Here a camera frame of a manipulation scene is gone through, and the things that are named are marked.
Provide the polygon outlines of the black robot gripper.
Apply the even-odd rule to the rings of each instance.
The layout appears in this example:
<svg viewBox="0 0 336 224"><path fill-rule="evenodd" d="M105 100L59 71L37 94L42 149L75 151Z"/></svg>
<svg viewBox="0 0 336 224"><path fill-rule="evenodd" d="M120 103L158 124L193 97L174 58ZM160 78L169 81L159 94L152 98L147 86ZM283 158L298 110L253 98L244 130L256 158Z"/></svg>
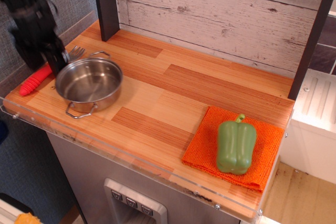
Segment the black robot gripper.
<svg viewBox="0 0 336 224"><path fill-rule="evenodd" d="M30 69L39 69L46 57L54 76L67 65L67 52L56 35L56 22L48 0L8 0L16 28L11 29L15 47Z"/></svg>

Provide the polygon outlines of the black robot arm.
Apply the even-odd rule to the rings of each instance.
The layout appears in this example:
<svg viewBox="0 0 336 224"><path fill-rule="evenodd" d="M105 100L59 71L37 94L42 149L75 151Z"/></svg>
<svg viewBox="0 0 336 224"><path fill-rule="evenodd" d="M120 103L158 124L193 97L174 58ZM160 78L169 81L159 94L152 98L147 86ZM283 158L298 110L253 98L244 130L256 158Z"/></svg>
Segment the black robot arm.
<svg viewBox="0 0 336 224"><path fill-rule="evenodd" d="M69 56L56 35L56 22L48 0L1 0L6 4L16 27L10 30L19 55L32 69L47 61L52 73L64 68Z"/></svg>

